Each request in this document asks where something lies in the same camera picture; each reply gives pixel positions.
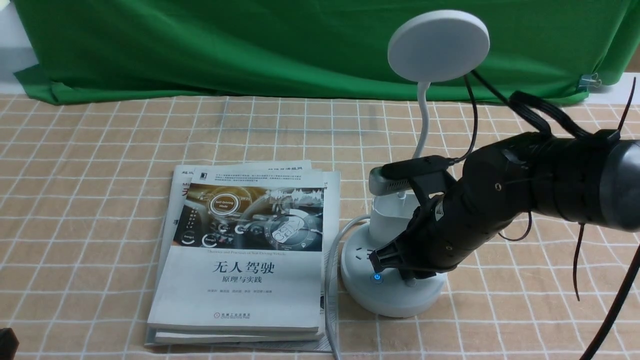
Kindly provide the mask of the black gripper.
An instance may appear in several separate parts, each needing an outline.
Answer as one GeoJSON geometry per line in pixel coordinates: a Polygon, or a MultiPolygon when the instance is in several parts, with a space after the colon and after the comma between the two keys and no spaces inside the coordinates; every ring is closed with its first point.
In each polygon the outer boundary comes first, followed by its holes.
{"type": "Polygon", "coordinates": [[[413,281],[450,272],[519,214],[530,212],[537,145],[537,134],[519,134],[478,148],[457,181],[440,156],[401,162],[398,168],[419,207],[394,241],[370,252],[374,273],[400,269],[404,281],[413,281]]]}

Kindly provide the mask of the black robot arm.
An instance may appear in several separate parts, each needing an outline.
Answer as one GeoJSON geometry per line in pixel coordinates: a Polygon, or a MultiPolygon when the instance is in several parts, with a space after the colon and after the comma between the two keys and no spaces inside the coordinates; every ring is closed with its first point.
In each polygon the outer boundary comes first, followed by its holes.
{"type": "Polygon", "coordinates": [[[639,230],[637,140],[608,130],[585,139],[525,132],[474,150],[457,180],[448,173],[453,164],[432,155],[382,167],[419,205],[405,230],[369,255],[375,272],[399,269],[418,279],[450,272],[528,212],[639,230]]]}

